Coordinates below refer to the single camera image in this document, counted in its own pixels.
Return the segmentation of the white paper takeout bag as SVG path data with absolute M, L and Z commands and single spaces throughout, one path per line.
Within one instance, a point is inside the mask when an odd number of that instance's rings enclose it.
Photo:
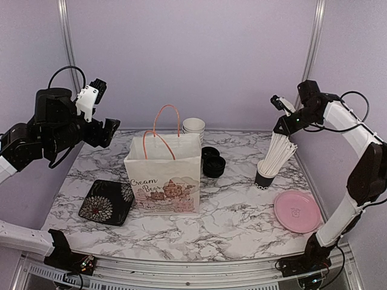
M 199 213 L 201 150 L 198 133 L 152 128 L 132 138 L 124 164 L 141 214 Z

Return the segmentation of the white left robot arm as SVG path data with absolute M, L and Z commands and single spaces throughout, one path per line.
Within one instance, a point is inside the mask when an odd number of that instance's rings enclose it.
M 85 86 L 75 100 L 66 88 L 40 89 L 34 115 L 1 135 L 1 181 L 23 171 L 33 161 L 46 159 L 57 167 L 81 142 L 106 148 L 120 121 L 93 118 L 104 89 Z M 32 230 L 1 221 L 1 246 L 52 257 L 62 268 L 76 264 L 76 255 L 59 230 Z

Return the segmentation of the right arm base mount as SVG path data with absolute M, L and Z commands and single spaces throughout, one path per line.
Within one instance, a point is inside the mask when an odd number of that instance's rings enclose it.
M 331 266 L 330 253 L 335 247 L 321 246 L 313 233 L 307 240 L 304 252 L 300 255 L 280 258 L 275 263 L 275 268 L 283 277 L 290 277 L 308 272 L 317 271 Z

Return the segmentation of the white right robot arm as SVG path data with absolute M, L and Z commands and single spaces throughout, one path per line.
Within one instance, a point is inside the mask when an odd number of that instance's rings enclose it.
M 289 140 L 290 136 L 310 129 L 312 133 L 327 132 L 340 136 L 334 157 L 351 157 L 345 193 L 326 223 L 312 234 L 307 242 L 310 249 L 300 256 L 299 264 L 311 271 L 323 261 L 321 250 L 334 246 L 340 237 L 356 225 L 363 212 L 379 204 L 378 198 L 386 191 L 386 141 L 358 117 L 346 104 L 344 97 L 354 91 L 337 95 L 322 92 L 314 80 L 298 84 L 301 107 L 296 109 L 285 98 L 273 95 L 271 103 L 283 111 L 275 127 L 274 136 Z

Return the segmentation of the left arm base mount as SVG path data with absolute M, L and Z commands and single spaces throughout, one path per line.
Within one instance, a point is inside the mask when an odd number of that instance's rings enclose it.
M 96 265 L 96 258 L 92 254 L 75 253 L 59 230 L 49 229 L 53 238 L 53 252 L 44 258 L 44 264 L 76 274 L 92 276 Z

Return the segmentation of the black cup holding straws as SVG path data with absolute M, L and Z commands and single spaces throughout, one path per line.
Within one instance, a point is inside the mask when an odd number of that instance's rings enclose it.
M 274 174 L 274 175 L 264 174 L 263 171 L 261 170 L 263 162 L 264 162 L 263 160 L 260 160 L 257 163 L 254 185 L 258 190 L 265 191 L 271 186 L 277 174 Z

